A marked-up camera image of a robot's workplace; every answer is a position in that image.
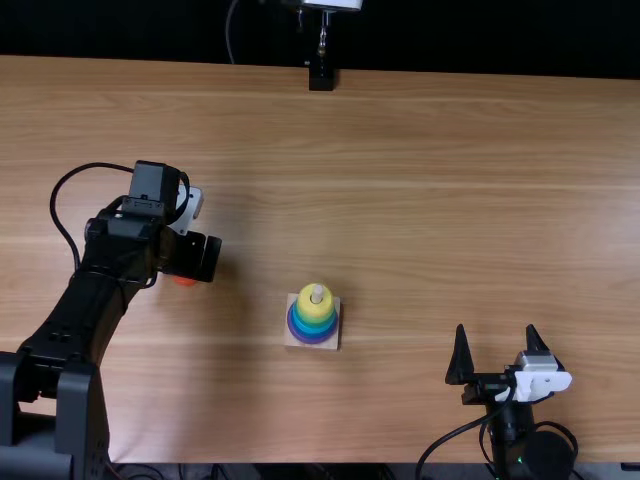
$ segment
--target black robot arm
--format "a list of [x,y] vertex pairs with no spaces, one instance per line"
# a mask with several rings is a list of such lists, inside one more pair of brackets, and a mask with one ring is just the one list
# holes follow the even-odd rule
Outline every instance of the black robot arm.
[[[176,207],[180,179],[187,194]],[[17,353],[0,353],[0,478],[99,480],[109,429],[99,367],[127,306],[158,272],[212,281],[220,240],[169,225],[188,177],[137,162],[129,195],[89,220],[85,253],[58,304]],[[56,399],[56,415],[18,402]]]
[[[483,405],[487,414],[434,442],[416,466],[420,480],[427,457],[445,441],[480,426],[480,445],[487,469],[500,480],[567,480],[578,456],[573,434],[554,422],[535,423],[533,406],[571,384],[571,375],[542,341],[533,325],[526,330],[527,349],[502,373],[476,373],[462,325],[456,329],[455,346],[445,382],[464,385],[463,405]],[[542,430],[553,428],[555,432]],[[493,460],[487,455],[484,432],[491,437]]]

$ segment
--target wooden table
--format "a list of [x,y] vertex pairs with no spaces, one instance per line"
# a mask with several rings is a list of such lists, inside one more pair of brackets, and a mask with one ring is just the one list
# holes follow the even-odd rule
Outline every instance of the wooden table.
[[[536,407],[583,461],[640,459],[637,82],[0,59],[0,350],[71,274],[55,182],[89,161],[165,162],[224,240],[213,284],[141,292],[102,365],[114,461],[413,462],[483,413],[444,383],[455,327],[496,371],[536,325],[574,374]],[[78,242],[127,192],[60,197]],[[344,299],[339,352],[283,347],[288,292]],[[477,434],[434,461],[481,461]]]

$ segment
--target orange object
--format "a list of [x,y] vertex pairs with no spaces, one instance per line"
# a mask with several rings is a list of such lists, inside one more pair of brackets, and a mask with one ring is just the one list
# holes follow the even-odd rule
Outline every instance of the orange object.
[[182,285],[183,287],[192,287],[193,285],[198,283],[197,280],[194,280],[192,278],[184,278],[184,277],[176,277],[176,276],[172,278],[174,282],[176,282],[178,285]]

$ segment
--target wooden base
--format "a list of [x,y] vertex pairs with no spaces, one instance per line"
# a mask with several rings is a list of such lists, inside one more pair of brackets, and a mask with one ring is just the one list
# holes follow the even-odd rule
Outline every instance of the wooden base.
[[308,348],[319,348],[324,350],[338,350],[339,348],[339,339],[340,339],[340,324],[342,323],[342,318],[340,315],[340,298],[333,297],[333,301],[336,308],[336,314],[338,315],[338,326],[336,327],[336,331],[330,338],[325,340],[324,342],[310,344],[303,343],[293,336],[291,331],[289,330],[289,325],[287,325],[287,315],[289,313],[289,309],[291,305],[294,304],[296,299],[298,298],[297,293],[290,293],[287,295],[287,308],[284,311],[284,344],[287,347],[308,347]]

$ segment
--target cable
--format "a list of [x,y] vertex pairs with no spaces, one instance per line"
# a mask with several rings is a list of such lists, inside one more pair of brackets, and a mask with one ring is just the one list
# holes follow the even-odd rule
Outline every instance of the cable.
[[556,422],[539,422],[539,423],[536,423],[533,426],[533,430],[536,431],[540,427],[555,428],[556,430],[561,432],[565,437],[567,437],[569,439],[569,442],[571,443],[571,446],[573,447],[573,461],[575,462],[576,458],[578,458],[579,447],[578,447],[578,439],[575,437],[575,435],[573,433],[571,433],[571,430],[569,430],[564,425],[560,425],[559,423],[556,423]]
[[120,475],[115,468],[113,468],[113,465],[111,465],[111,462],[107,462],[105,465],[107,467],[107,470],[109,470],[111,472],[111,474],[114,477],[116,477],[116,480],[125,480],[124,477],[122,475]]
[[167,225],[171,225],[173,222],[178,220],[187,209],[187,204],[189,203],[189,193],[191,192],[191,187],[189,185],[189,176],[184,172],[180,172],[180,180],[182,180],[182,183],[184,183],[184,200],[176,210],[176,213],[173,214],[173,217],[167,219]]
[[215,463],[214,465],[217,468],[216,469],[216,474],[217,474],[217,472],[220,472],[222,474],[222,476],[225,478],[225,480],[230,480],[229,479],[229,475],[227,475],[227,472],[226,472],[226,470],[224,469],[224,467],[222,465],[220,465],[219,463]]
[[383,463],[381,466],[382,472],[384,472],[384,477],[386,480],[396,480],[396,476],[393,471],[389,468],[389,465]]
[[229,62],[231,65],[236,63],[233,58],[233,52],[231,51],[231,39],[229,38],[229,33],[231,30],[231,19],[233,18],[233,12],[238,6],[239,0],[231,0],[231,4],[229,5],[229,9],[227,10],[227,19],[224,22],[224,38],[227,42],[227,54],[229,55]]
[[[122,464],[122,465],[118,466],[118,468],[116,470],[118,472],[120,472],[120,471],[124,470],[127,467],[148,468],[153,473],[158,475],[158,477],[160,477],[160,480],[166,480],[164,475],[162,474],[162,472],[160,470],[158,470],[156,467],[152,467],[151,465],[147,465],[147,464],[144,464],[144,463],[125,463],[125,464]],[[128,480],[131,480],[133,478],[143,478],[143,477],[153,478],[153,477],[151,477],[151,476],[149,476],[147,474],[138,473],[138,474],[135,474],[135,475],[129,477]]]
[[51,192],[51,199],[49,200],[49,213],[51,214],[51,220],[53,220],[53,224],[56,226],[58,231],[62,234],[64,239],[67,241],[67,243],[69,244],[69,247],[71,247],[71,254],[73,255],[74,270],[77,270],[80,267],[80,253],[78,252],[78,247],[76,246],[76,243],[73,241],[73,238],[71,237],[71,235],[69,235],[69,232],[67,231],[67,229],[62,226],[62,223],[58,218],[58,214],[56,213],[56,199],[58,198],[58,192],[60,191],[60,188],[62,187],[62,185],[64,185],[65,182],[69,180],[71,177],[73,177],[75,174],[83,172],[90,168],[99,168],[99,167],[111,168],[113,170],[120,170],[122,172],[133,173],[133,168],[125,167],[123,165],[116,165],[114,163],[104,163],[104,162],[86,163],[84,165],[80,165],[79,167],[74,168],[65,176],[63,176],[60,180],[58,180],[58,183],[56,183],[55,187],[53,187],[53,190]]
[[515,394],[516,394],[515,384],[514,384],[513,380],[511,380],[511,385],[509,385],[509,395],[507,395],[507,399],[502,403],[502,405],[500,405],[499,408],[497,408],[496,410],[494,410],[491,413],[488,413],[484,417],[480,417],[477,420],[474,420],[473,422],[469,422],[466,425],[463,425],[461,427],[456,428],[455,430],[447,433],[446,435],[440,437],[438,440],[433,442],[431,444],[431,446],[429,446],[429,448],[427,448],[425,450],[425,452],[420,457],[420,460],[418,460],[418,463],[416,464],[415,480],[420,480],[420,474],[422,472],[422,467],[424,466],[424,463],[427,460],[427,458],[429,457],[429,455],[431,455],[436,450],[436,448],[438,448],[442,444],[448,442],[452,438],[457,437],[461,433],[469,431],[472,428],[477,427],[478,425],[482,425],[483,423],[487,423],[490,420],[493,420],[495,417],[500,415],[504,411],[505,408],[507,408],[507,406],[513,400],[513,397],[514,397]]
[[482,426],[480,427],[480,432],[478,433],[478,442],[480,442],[480,450],[482,450],[482,455],[484,455],[484,459],[487,461],[487,463],[485,463],[484,466],[487,467],[487,470],[493,476],[493,478],[497,478],[496,471],[493,469],[493,462],[489,458],[489,455],[487,454],[487,451],[484,448],[484,432],[486,429],[487,429],[487,424],[483,423]]

